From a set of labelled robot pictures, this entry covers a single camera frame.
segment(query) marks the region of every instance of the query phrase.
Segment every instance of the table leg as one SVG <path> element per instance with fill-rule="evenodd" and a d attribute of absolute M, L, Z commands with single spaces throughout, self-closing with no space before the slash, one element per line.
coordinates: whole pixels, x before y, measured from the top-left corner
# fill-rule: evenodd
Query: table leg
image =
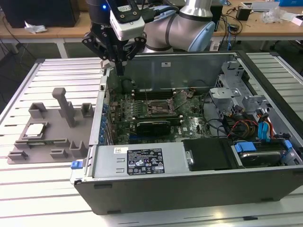
<path fill-rule="evenodd" d="M 6 44 L 6 46 L 13 54 L 19 53 L 19 50 L 17 49 L 16 44 Z"/>
<path fill-rule="evenodd" d="M 210 51 L 218 51 L 222 38 L 213 37 L 211 40 Z"/>
<path fill-rule="evenodd" d="M 266 48 L 267 44 L 268 44 L 268 41 L 263 41 L 262 44 L 261 44 L 261 46 L 260 46 L 260 50 L 264 51 L 264 49 Z"/>
<path fill-rule="evenodd" d="M 60 52 L 61 58 L 68 58 L 68 53 L 65 49 L 64 42 L 57 42 L 57 47 Z"/>

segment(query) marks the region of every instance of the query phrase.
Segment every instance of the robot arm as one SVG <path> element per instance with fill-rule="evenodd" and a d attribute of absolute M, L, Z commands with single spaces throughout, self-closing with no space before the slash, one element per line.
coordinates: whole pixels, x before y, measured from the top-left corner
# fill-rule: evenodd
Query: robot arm
<path fill-rule="evenodd" d="M 174 6 L 138 9 L 134 0 L 86 1 L 89 6 L 91 27 L 82 43 L 102 60 L 109 60 L 115 64 L 119 76 L 124 74 L 126 61 L 131 60 L 144 49 L 146 36 L 148 43 L 151 44 L 146 45 L 147 48 L 154 45 L 154 49 L 157 50 L 158 46 L 164 45 L 166 49 L 174 46 L 191 51 L 187 45 L 192 43 L 193 36 L 199 34 L 201 27 L 205 27 L 205 21 L 208 23 L 212 17 L 211 0 L 187 0 L 186 6 L 182 8 L 179 15 L 176 14 L 178 8 Z M 163 16 L 163 13 L 169 11 L 169 18 L 165 17 L 166 20 L 162 20 L 160 17 L 160 20 L 157 18 L 155 23 L 151 23 L 155 17 Z M 144 30 L 146 23 L 149 23 L 150 26 Z M 212 28 L 208 28 L 208 30 L 208 33 L 211 34 L 214 31 Z M 208 43 L 210 37 L 209 35 L 203 36 L 202 39 L 207 40 Z M 126 48 L 130 39 L 134 39 L 134 43 L 128 44 Z"/>

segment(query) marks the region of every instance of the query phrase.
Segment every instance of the metal slotted tabletop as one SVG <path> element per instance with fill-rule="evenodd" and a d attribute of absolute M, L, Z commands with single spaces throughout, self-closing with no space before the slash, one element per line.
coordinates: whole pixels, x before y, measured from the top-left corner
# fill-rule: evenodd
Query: metal slotted tabletop
<path fill-rule="evenodd" d="M 303 118 L 303 85 L 281 58 L 249 54 L 269 81 Z M 279 202 L 95 215 L 70 183 L 70 163 L 8 165 L 6 156 L 23 131 L 32 102 L 58 108 L 55 87 L 65 87 L 74 106 L 96 104 L 100 59 L 52 59 L 36 63 L 0 117 L 0 226 L 290 226 L 303 224 L 303 187 Z"/>

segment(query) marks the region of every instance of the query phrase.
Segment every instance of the warning label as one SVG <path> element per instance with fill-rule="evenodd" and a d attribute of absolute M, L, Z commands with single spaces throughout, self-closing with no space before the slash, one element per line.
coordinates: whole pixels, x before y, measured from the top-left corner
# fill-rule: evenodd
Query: warning label
<path fill-rule="evenodd" d="M 128 175 L 165 173 L 162 149 L 128 150 L 127 173 Z"/>

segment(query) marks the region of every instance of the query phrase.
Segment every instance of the black cable on floor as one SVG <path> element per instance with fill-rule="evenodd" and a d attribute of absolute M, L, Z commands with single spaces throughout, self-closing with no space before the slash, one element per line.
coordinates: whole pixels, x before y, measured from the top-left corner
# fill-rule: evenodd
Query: black cable on floor
<path fill-rule="evenodd" d="M 4 98 L 4 95 L 2 94 L 2 92 L 0 92 L 0 96 L 1 96 L 1 98 L 2 98 L 2 100 L 3 100 L 3 102 L 4 102 L 5 104 L 7 104 L 8 102 L 5 101 L 5 98 Z"/>
<path fill-rule="evenodd" d="M 9 28 L 6 26 L 6 24 L 5 24 L 5 22 L 4 22 L 4 18 L 6 19 L 6 17 L 3 17 L 2 18 L 2 21 L 3 21 L 3 24 L 4 24 L 4 26 L 5 26 L 5 28 L 6 28 L 6 30 L 10 33 L 10 35 L 18 42 L 18 43 L 20 43 L 22 46 L 23 46 L 23 48 L 35 59 L 35 60 L 37 60 L 37 58 L 10 32 L 10 30 L 9 30 Z"/>

